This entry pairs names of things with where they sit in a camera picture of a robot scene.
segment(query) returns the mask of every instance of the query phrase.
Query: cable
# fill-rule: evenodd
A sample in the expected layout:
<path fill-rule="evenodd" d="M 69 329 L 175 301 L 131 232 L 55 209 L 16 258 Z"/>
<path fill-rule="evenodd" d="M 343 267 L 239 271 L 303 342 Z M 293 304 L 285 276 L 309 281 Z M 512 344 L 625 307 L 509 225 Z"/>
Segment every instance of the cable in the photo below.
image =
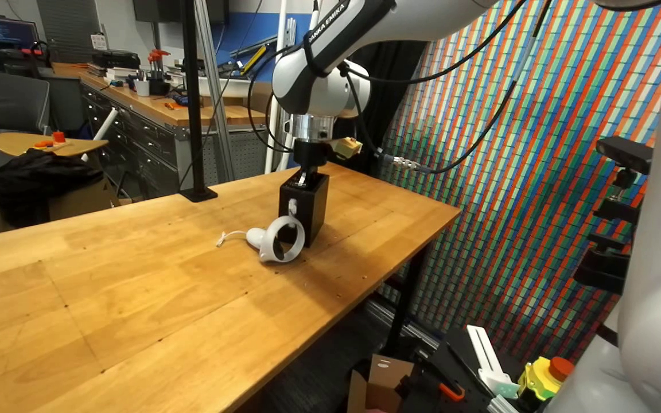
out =
<path fill-rule="evenodd" d="M 270 112 L 270 101 L 273 101 L 273 100 L 275 100 L 275 93 L 269 94 L 266 105 L 263 105 L 263 112 Z M 287 154 L 292 151 L 292 148 L 285 148 L 285 143 L 279 143 L 279 141 L 275 139 L 275 133 L 269 131 L 269 118 L 263 118 L 263 128 L 266 128 L 266 135 L 277 144 L 279 151 L 287 151 Z"/>
<path fill-rule="evenodd" d="M 459 70 L 462 65 L 465 65 L 470 58 L 475 58 L 480 50 L 485 50 L 494 36 L 497 36 L 501 31 L 505 31 L 509 26 L 509 20 L 517 17 L 517 12 L 526 6 L 527 0 L 517 3 L 509 14 L 494 28 L 494 32 L 489 32 L 489 36 L 475 47 L 467 56 L 464 56 L 459 62 L 449 65 L 447 70 L 432 73 L 432 77 L 423 77 L 423 79 L 377 79 L 377 77 L 366 77 L 361 72 L 349 70 L 351 73 L 355 73 L 357 79 L 372 81 L 372 82 L 386 82 L 386 85 L 418 85 L 418 82 L 428 82 L 436 79 L 447 77 L 449 72 Z"/>
<path fill-rule="evenodd" d="M 542 12 L 540 12 L 540 17 L 537 17 L 537 23 L 535 23 L 535 28 L 533 28 L 533 36 L 530 36 L 530 47 L 527 47 L 527 58 L 530 58 L 533 50 L 535 50 L 535 40 L 540 36 L 540 31 L 542 31 L 542 23 L 543 23 L 543 17 L 546 17 L 549 10 L 551 10 L 551 0 L 543 3 Z M 512 94 L 514 94 L 514 90 L 517 90 L 517 82 L 519 82 L 521 73 L 522 73 L 526 59 L 514 70 L 512 82 L 509 82 L 502 101 L 497 104 L 496 112 L 490 116 L 490 119 L 489 119 L 486 126 L 482 128 L 482 133 L 475 139 L 475 143 L 472 143 L 456 162 L 447 164 L 445 168 L 427 168 L 427 165 L 420 165 L 418 162 L 410 162 L 410 159 L 404 159 L 404 157 L 384 154 L 384 150 L 377 148 L 377 144 L 370 143 L 370 141 L 365 141 L 365 144 L 370 144 L 379 159 L 384 159 L 384 162 L 388 162 L 388 164 L 392 164 L 392 165 L 400 165 L 400 168 L 409 168 L 409 170 L 418 170 L 418 173 L 427 173 L 427 175 L 445 175 L 445 173 L 454 170 L 456 165 L 462 165 L 462 164 L 485 143 L 485 139 L 489 135 L 489 131 L 494 128 L 494 124 L 496 124 L 497 118 L 502 116 L 505 105 L 509 104 L 509 100 L 512 100 Z M 354 87 L 349 73 L 343 73 L 343 77 L 347 77 L 347 81 L 349 81 L 349 87 L 351 87 L 355 108 L 357 108 L 357 112 L 361 112 L 361 101 L 357 101 L 355 87 Z"/>
<path fill-rule="evenodd" d="M 526 59 L 527 59 L 527 58 L 533 56 L 533 50 L 535 50 L 535 40 L 540 36 L 540 31 L 542 31 L 542 23 L 543 23 L 546 12 L 551 10 L 551 3 L 552 3 L 552 0 L 546 0 L 543 8 L 540 10 L 540 17 L 537 17 L 537 23 L 535 23 L 535 31 L 533 31 L 533 36 L 530 36 L 530 47 L 527 47 Z M 428 175 L 445 175 L 445 173 L 454 170 L 456 165 L 462 165 L 462 164 L 485 143 L 485 139 L 489 135 L 489 131 L 494 128 L 494 124 L 497 121 L 497 118 L 501 118 L 502 110 L 506 108 L 506 104 L 509 104 L 509 100 L 512 100 L 512 94 L 514 94 L 514 90 L 517 90 L 517 82 L 519 82 L 519 79 L 521 79 L 521 73 L 522 73 L 526 59 L 521 59 L 521 65 L 514 70 L 512 82 L 509 82 L 502 101 L 497 104 L 494 118 L 489 119 L 489 124 L 485 126 L 485 131 L 476 135 L 476 141 L 475 141 L 456 162 L 447 164 L 445 168 L 423 168 L 424 173 L 428 173 Z"/>
<path fill-rule="evenodd" d="M 347 79 L 347 82 L 349 82 L 349 87 L 351 87 L 351 94 L 354 94 L 354 104 L 355 104 L 355 110 L 357 110 L 357 128 L 361 128 L 361 141 L 365 143 L 365 144 L 370 144 L 377 154 L 381 151 L 372 141 L 370 141 L 370 133 L 366 133 L 366 126 L 365 126 L 365 121 L 361 119 L 361 100 L 357 100 L 357 93 L 355 93 L 355 85 L 354 85 L 354 81 L 351 81 L 351 77 L 349 77 L 349 65 L 339 65 L 339 73 Z"/>
<path fill-rule="evenodd" d="M 249 121 L 249 126 L 253 126 L 253 131 L 254 131 L 254 139 L 257 139 L 266 150 L 273 150 L 273 151 L 292 151 L 292 150 L 285 148 L 285 144 L 279 144 L 277 139 L 275 139 L 269 128 L 266 128 L 266 131 L 260 131 L 260 128 L 257 128 L 254 112 L 253 112 L 253 90 L 254 90 L 254 82 L 257 82 L 263 65 L 273 62 L 275 56 L 285 56 L 285 53 L 292 53 L 292 50 L 295 50 L 295 47 L 279 49 L 279 50 L 270 53 L 269 58 L 263 58 L 263 59 L 257 65 L 257 70 L 254 70 L 254 73 L 253 73 L 253 79 L 249 79 L 249 82 L 247 82 L 247 96 L 245 96 L 245 116 L 247 116 L 247 121 Z"/>

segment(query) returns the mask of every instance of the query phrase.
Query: colorful curtain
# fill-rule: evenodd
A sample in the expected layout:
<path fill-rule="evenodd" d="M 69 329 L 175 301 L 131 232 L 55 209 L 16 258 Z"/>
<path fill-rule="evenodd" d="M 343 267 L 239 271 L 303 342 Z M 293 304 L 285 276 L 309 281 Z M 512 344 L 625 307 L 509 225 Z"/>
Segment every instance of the colorful curtain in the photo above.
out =
<path fill-rule="evenodd" d="M 443 176 L 400 168 L 384 168 L 381 176 L 462 206 L 432 245 L 416 299 L 424 327 L 480 323 L 497 352 L 579 358 L 618 301 L 574 283 L 584 237 L 626 232 L 591 215 L 618 170 L 595 144 L 604 135 L 655 141 L 661 8 L 613 14 L 590 0 L 556 0 L 533 42 L 543 6 L 522 6 L 454 73 L 410 87 L 386 139 L 388 154 L 445 165 L 472 144 L 521 73 L 472 157 Z M 512 8 L 514 0 L 502 0 L 464 32 L 428 45 L 418 77 L 464 58 Z"/>

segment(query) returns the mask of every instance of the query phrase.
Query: wooden table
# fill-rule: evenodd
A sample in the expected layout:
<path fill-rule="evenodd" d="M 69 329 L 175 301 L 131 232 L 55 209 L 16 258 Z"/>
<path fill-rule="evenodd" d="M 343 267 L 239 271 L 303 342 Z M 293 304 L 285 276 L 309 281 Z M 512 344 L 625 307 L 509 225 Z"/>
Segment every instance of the wooden table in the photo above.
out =
<path fill-rule="evenodd" d="M 187 108 L 177 105 L 169 96 L 138 96 L 132 90 L 113 87 L 102 79 L 87 73 L 84 65 L 63 65 L 55 62 L 52 72 L 56 77 L 79 79 L 79 82 L 89 85 L 91 90 L 99 90 L 107 100 L 117 101 L 124 108 L 131 108 L 135 112 L 143 112 L 149 119 L 162 121 L 175 128 L 187 128 Z M 210 126 L 213 121 L 213 105 L 199 108 L 199 119 L 203 126 Z M 261 110 L 253 110 L 254 124 L 263 124 L 266 116 Z M 224 121 L 226 124 L 249 124 L 249 116 L 242 104 L 224 101 Z"/>
<path fill-rule="evenodd" d="M 216 238 L 269 225 L 292 170 L 0 235 L 0 410 L 232 410 L 456 215 L 324 170 L 326 225 L 287 267 Z"/>

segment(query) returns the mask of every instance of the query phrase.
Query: office chair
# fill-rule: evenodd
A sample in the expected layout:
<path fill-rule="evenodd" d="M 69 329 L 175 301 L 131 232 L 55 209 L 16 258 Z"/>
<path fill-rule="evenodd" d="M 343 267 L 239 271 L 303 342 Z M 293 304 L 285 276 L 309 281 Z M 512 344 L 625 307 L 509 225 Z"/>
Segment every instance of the office chair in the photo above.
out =
<path fill-rule="evenodd" d="M 50 82 L 0 73 L 0 128 L 48 133 Z"/>
<path fill-rule="evenodd" d="M 37 79 L 50 82 L 50 128 L 84 139 L 87 118 L 79 79 L 56 77 L 48 66 L 37 66 Z"/>

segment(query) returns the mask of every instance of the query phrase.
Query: white object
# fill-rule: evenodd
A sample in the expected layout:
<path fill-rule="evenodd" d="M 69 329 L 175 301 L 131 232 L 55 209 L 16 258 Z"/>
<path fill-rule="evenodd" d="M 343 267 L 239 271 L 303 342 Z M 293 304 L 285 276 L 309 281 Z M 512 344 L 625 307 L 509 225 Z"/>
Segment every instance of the white object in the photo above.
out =
<path fill-rule="evenodd" d="M 277 235 L 288 228 L 293 230 L 293 243 L 288 251 L 283 252 L 283 249 L 277 245 L 279 238 Z M 305 249 L 305 228 L 297 218 L 293 215 L 279 215 L 275 218 L 266 230 L 261 228 L 253 228 L 245 232 L 245 242 L 260 251 L 260 261 L 279 261 L 279 265 L 287 265 L 287 261 L 293 261 L 303 249 Z"/>
<path fill-rule="evenodd" d="M 295 19 L 287 19 L 287 23 L 285 23 L 285 47 L 293 47 L 295 45 L 295 32 L 297 32 L 297 20 Z"/>
<path fill-rule="evenodd" d="M 489 334 L 482 327 L 465 327 L 465 331 L 480 365 L 476 377 L 490 389 L 490 392 L 517 399 L 519 386 L 501 369 Z"/>
<path fill-rule="evenodd" d="M 217 94 L 222 100 L 245 100 L 247 94 L 247 81 L 242 79 L 217 79 Z M 198 79 L 198 90 L 199 90 L 199 96 L 210 96 L 210 85 L 208 85 L 208 79 Z"/>
<path fill-rule="evenodd" d="M 94 32 L 94 34 L 91 34 L 91 49 L 94 49 L 94 50 L 107 50 L 107 40 L 106 40 L 102 32 Z"/>
<path fill-rule="evenodd" d="M 135 81 L 132 81 L 132 93 L 135 93 L 138 96 L 149 96 L 149 82 L 135 79 Z"/>
<path fill-rule="evenodd" d="M 614 329 L 619 306 L 606 319 L 606 327 Z M 625 377 L 619 352 L 595 338 L 579 360 L 574 375 L 566 377 L 560 392 L 549 402 L 546 413 L 650 413 L 642 399 L 633 392 Z"/>
<path fill-rule="evenodd" d="M 519 413 L 505 397 L 496 394 L 486 406 L 489 413 Z"/>

